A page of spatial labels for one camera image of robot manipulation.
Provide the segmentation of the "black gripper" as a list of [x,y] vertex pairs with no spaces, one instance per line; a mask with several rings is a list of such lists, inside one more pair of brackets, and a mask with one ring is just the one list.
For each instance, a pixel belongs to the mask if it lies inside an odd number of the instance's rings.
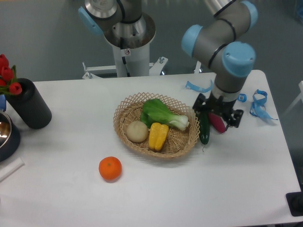
[[227,123],[225,131],[230,127],[238,128],[244,111],[241,109],[233,109],[236,102],[236,95],[237,93],[212,91],[210,96],[206,98],[204,94],[200,93],[196,98],[192,109],[196,115],[213,113],[222,117]]

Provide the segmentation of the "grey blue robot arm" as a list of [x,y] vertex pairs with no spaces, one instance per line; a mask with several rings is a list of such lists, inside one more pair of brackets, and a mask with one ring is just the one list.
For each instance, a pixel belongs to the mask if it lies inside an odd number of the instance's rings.
[[227,127],[238,127],[243,110],[233,108],[247,76],[253,69],[256,53],[237,39],[258,20],[258,10],[247,0],[207,0],[215,21],[208,27],[191,26],[183,35],[181,47],[216,76],[209,97],[199,94],[193,109],[221,117]]

